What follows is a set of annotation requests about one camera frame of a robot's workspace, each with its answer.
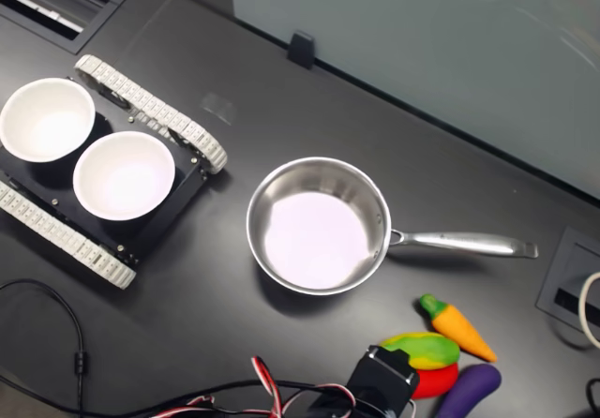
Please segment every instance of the wire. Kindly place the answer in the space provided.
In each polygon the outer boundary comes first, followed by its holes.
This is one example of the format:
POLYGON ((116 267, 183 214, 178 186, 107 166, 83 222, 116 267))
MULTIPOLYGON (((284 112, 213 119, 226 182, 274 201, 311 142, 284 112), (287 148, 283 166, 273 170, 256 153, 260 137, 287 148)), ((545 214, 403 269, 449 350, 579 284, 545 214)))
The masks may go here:
POLYGON ((11 280, 5 284, 0 285, 0 291, 7 287, 10 287, 13 285, 18 285, 18 284, 29 284, 29 285, 34 285, 36 287, 43 289, 45 292, 47 292, 53 299, 55 299, 60 304, 60 306, 67 312, 67 314, 69 315, 69 317, 71 318, 71 320, 73 322, 73 325, 77 332, 77 339, 78 339, 78 351, 75 354, 75 370, 76 370, 76 374, 78 377, 78 379, 77 379, 77 409, 73 409, 71 407, 65 406, 58 402, 52 401, 51 399, 49 399, 45 396, 39 395, 31 390, 28 390, 25 387, 22 387, 21 385, 11 381, 10 379, 8 379, 2 375, 0 375, 0 381, 3 382, 4 384, 6 384, 7 386, 13 388, 14 390, 22 393, 23 395, 29 396, 29 397, 35 399, 36 401, 46 404, 47 406, 50 406, 59 411, 63 411, 65 413, 77 414, 80 418, 83 418, 84 416, 88 416, 88 417, 92 417, 92 418, 132 418, 135 416, 148 414, 148 413, 154 414, 157 411, 162 411, 162 412, 159 412, 158 415, 154 415, 155 418, 169 418, 171 416, 174 416, 175 414, 183 413, 183 412, 187 412, 187 411, 220 411, 222 413, 226 413, 226 414, 230 414, 230 415, 265 414, 265 415, 269 415, 270 418, 282 418, 283 412, 290 406, 290 404, 292 404, 292 402, 300 394, 304 393, 305 391, 317 392, 317 393, 321 393, 324 395, 338 395, 339 392, 343 393, 346 397, 348 397, 350 399, 351 406, 350 406, 349 411, 342 418, 348 418, 356 406, 356 399, 354 398, 354 395, 352 394, 352 392, 350 392, 350 390, 348 390, 343 385, 334 384, 334 383, 314 385, 314 384, 309 384, 309 383, 293 382, 293 381, 274 381, 273 377, 271 376, 271 373, 270 373, 268 367, 266 366, 266 364, 264 363, 264 361, 260 357, 253 357, 252 364, 254 365, 254 368, 259 377, 258 380, 237 381, 237 382, 225 383, 222 385, 218 385, 216 387, 207 388, 207 389, 204 389, 201 391, 197 391, 197 392, 189 393, 186 395, 167 399, 166 401, 162 401, 154 406, 146 407, 144 409, 139 409, 136 411, 129 411, 126 413, 109 414, 109 413, 100 413, 100 412, 96 412, 96 411, 86 411, 83 408, 83 375, 85 374, 85 369, 86 369, 86 353, 85 353, 84 345, 83 345, 82 327, 80 326, 79 321, 77 320, 75 312, 73 312, 73 309, 68 305, 67 301, 65 301, 65 299, 58 292, 56 292, 52 287, 44 284, 43 282, 40 282, 40 281, 37 281, 34 279, 11 280), (226 390, 232 390, 235 388, 244 388, 244 387, 250 387, 250 386, 257 386, 257 385, 262 385, 266 389, 266 391, 271 396, 273 396, 274 404, 273 404, 273 408, 270 411, 262 411, 262 410, 255 410, 255 409, 245 409, 242 411, 227 411, 224 409, 216 408, 212 405, 212 403, 214 403, 214 400, 215 400, 212 397, 212 395, 215 393, 226 391, 226 390), (298 392, 296 392, 292 396, 290 396, 288 398, 288 400, 285 402, 285 404, 282 404, 279 387, 297 389, 298 392), (184 402, 186 404, 185 407, 180 406, 182 404, 182 402, 184 402), (204 403, 210 402, 211 407, 208 407, 208 408, 193 407, 195 404, 197 404, 199 402, 204 402, 204 403))
MULTIPOLYGON (((75 312, 70 307, 70 305, 63 299, 63 297, 58 294, 58 292, 52 287, 44 284, 43 282, 39 282, 34 279, 15 279, 11 280, 5 284, 0 285, 0 291, 6 289, 7 287, 11 287, 13 285, 19 284, 29 284, 34 285, 40 289, 43 289, 47 292, 53 299, 55 299, 58 304, 67 312, 71 321, 73 321, 73 325, 75 326, 75 331, 77 332, 77 344, 78 344, 78 352, 75 354, 75 369, 77 374, 77 409, 72 411, 71 413, 77 413, 80 418, 83 417, 83 375, 85 374, 85 349, 83 347, 83 332, 82 327, 79 325, 79 321, 75 316, 75 312)), ((6 385, 14 388, 15 390, 24 393, 28 396, 33 397, 34 399, 40 400, 42 396, 37 395, 26 388, 17 385, 16 383, 9 381, 4 376, 0 376, 0 381, 4 382, 6 385)))
POLYGON ((266 366, 266 363, 258 356, 251 358, 252 366, 256 371, 256 375, 262 382, 264 389, 273 397, 273 407, 271 408, 270 417, 281 418, 281 393, 279 392, 278 385, 273 381, 271 371, 266 366))
POLYGON ((598 382, 600 382, 600 378, 590 379, 585 385, 585 396, 587 397, 588 404, 590 404, 590 409, 592 409, 593 415, 596 418, 600 418, 600 409, 598 409, 596 402, 593 400, 592 387, 595 383, 598 382))
POLYGON ((412 405, 411 418, 414 418, 416 416, 416 402, 414 402, 412 399, 409 402, 412 405))
MULTIPOLYGON (((353 393, 348 390, 346 387, 344 387, 343 385, 339 385, 338 383, 322 383, 320 385, 315 385, 317 388, 335 388, 338 389, 339 391, 341 391, 344 395, 346 395, 351 402, 351 407, 350 409, 344 414, 342 415, 341 418, 348 418, 350 416, 350 414, 353 412, 354 408, 356 407, 356 398, 354 397, 353 393)), ((307 390, 300 390, 296 393, 294 393, 293 395, 291 395, 287 401, 285 401, 285 403, 283 404, 283 409, 281 410, 281 413, 285 413, 288 408, 291 406, 291 404, 303 393, 305 393, 307 390)))
POLYGON ((586 279, 581 288, 581 294, 579 295, 579 322, 581 323, 581 329, 583 330, 583 334, 590 340, 590 342, 598 349, 600 349, 600 341, 593 336, 592 331, 590 330, 590 326, 588 325, 588 319, 585 316, 585 306, 588 300, 588 292, 590 291, 590 287, 593 282, 600 279, 600 272, 594 273, 590 277, 586 279))

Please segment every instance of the black table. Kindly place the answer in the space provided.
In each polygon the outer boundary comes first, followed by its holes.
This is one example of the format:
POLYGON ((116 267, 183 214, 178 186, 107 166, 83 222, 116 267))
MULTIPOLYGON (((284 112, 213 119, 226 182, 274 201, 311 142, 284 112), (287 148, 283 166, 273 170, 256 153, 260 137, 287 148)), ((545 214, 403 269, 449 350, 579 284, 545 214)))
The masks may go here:
MULTIPOLYGON (((127 411, 251 378, 253 354, 280 379, 344 382, 369 344, 426 329, 413 301, 429 291, 457 305, 499 356, 501 390, 472 417, 586 416, 583 387, 598 375, 600 351, 582 350, 581 333, 534 303, 566 226, 600 238, 598 209, 328 72, 292 64, 283 50, 196 0, 127 0, 84 53, 194 117, 230 157, 126 291, 73 273, 20 223, 0 216, 0 281, 45 281, 82 320, 92 357, 88 408, 127 411), (203 110, 209 95, 231 103, 231 124, 203 110), (355 291, 290 295, 252 259, 246 208, 266 174, 307 156, 365 171, 398 229, 506 234, 536 242, 541 255, 508 260, 399 248, 355 291)), ((0 102, 34 79, 72 75, 77 59, 0 20, 0 102)), ((114 107, 95 99, 100 112, 114 107)), ((0 297, 0 366, 74 403, 75 337, 54 309, 33 291, 0 297)), ((473 363, 461 356, 461 366, 473 363)), ((260 390, 226 397, 230 407, 268 402, 260 390)), ((428 416, 434 403, 420 401, 417 416, 428 416)))

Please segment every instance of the toy vegetable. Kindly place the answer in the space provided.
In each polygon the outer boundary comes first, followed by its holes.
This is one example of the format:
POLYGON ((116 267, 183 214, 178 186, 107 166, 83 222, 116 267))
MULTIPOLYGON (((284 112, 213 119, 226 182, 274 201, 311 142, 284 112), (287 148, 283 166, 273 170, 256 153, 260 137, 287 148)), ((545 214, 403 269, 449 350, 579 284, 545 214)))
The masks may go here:
POLYGON ((403 350, 409 354, 409 365, 416 369, 440 369, 452 365, 460 356, 460 348, 449 338, 435 332, 410 332, 383 341, 388 351, 403 350))
POLYGON ((424 294, 420 302, 431 316, 431 324, 440 334, 456 341, 466 352, 489 362, 498 360, 494 351, 456 307, 438 301, 432 294, 424 294))
POLYGON ((464 418, 486 396, 500 387, 502 376, 494 366, 469 366, 443 400, 436 418, 464 418))
POLYGON ((439 396, 450 390, 458 379, 458 365, 452 364, 442 369, 417 369, 419 384, 412 399, 439 396))

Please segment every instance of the white wall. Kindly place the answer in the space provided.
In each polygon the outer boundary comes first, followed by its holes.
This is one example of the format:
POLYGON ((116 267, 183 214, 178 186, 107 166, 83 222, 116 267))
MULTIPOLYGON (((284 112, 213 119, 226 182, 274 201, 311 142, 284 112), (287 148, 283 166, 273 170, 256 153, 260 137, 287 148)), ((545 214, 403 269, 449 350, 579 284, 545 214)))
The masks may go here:
POLYGON ((600 0, 233 0, 235 16, 600 198, 600 0))

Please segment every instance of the pan rim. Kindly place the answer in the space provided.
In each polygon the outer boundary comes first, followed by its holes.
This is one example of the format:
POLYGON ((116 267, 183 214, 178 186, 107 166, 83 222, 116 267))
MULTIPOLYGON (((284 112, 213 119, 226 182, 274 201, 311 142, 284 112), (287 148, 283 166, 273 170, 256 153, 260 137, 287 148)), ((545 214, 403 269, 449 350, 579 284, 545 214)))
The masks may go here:
POLYGON ((331 158, 331 157, 298 158, 296 160, 285 163, 285 164, 279 166, 278 168, 274 169, 261 181, 259 186, 256 188, 256 190, 252 194, 252 198, 250 199, 250 203, 248 205, 247 214, 246 214, 247 241, 250 246, 250 250, 252 251, 254 260, 261 266, 262 270, 266 274, 268 274, 273 280, 275 280, 278 284, 280 284, 281 286, 283 286, 289 290, 292 290, 292 291, 296 291, 296 292, 308 294, 308 295, 313 295, 313 296, 329 296, 332 294, 343 293, 345 291, 351 290, 351 289, 359 286, 360 284, 365 282, 367 279, 369 279, 375 273, 375 271, 377 271, 377 269, 382 264, 383 259, 385 258, 385 254, 386 254, 387 249, 390 244, 391 228, 392 228, 391 217, 390 217, 389 208, 387 206, 387 202, 385 201, 385 197, 383 196, 381 191, 378 189, 377 185, 372 181, 372 179, 370 177, 368 177, 364 172, 362 172, 358 168, 354 167, 354 165, 351 165, 350 163, 344 162, 344 161, 336 159, 336 158, 331 158), (382 206, 383 241, 382 241, 382 246, 379 250, 379 254, 373 260, 373 263, 372 263, 370 269, 368 271, 366 271, 363 275, 361 275, 360 277, 355 279, 354 281, 348 282, 346 284, 342 284, 338 287, 334 287, 331 289, 319 290, 319 289, 309 289, 306 287, 301 287, 299 285, 293 284, 292 282, 290 282, 290 281, 286 280, 285 278, 276 274, 271 266, 268 266, 267 263, 263 263, 262 257, 259 256, 257 249, 255 248, 255 246, 252 243, 252 235, 251 235, 251 231, 250 231, 250 220, 252 218, 252 212, 255 209, 256 202, 258 201, 259 198, 262 197, 264 191, 271 185, 271 183, 275 179, 278 178, 278 176, 282 172, 285 172, 289 168, 294 167, 296 165, 302 165, 302 164, 310 163, 310 162, 323 162, 323 163, 331 163, 334 165, 339 165, 343 169, 356 175, 373 190, 373 192, 375 193, 377 198, 380 200, 381 206, 382 206))

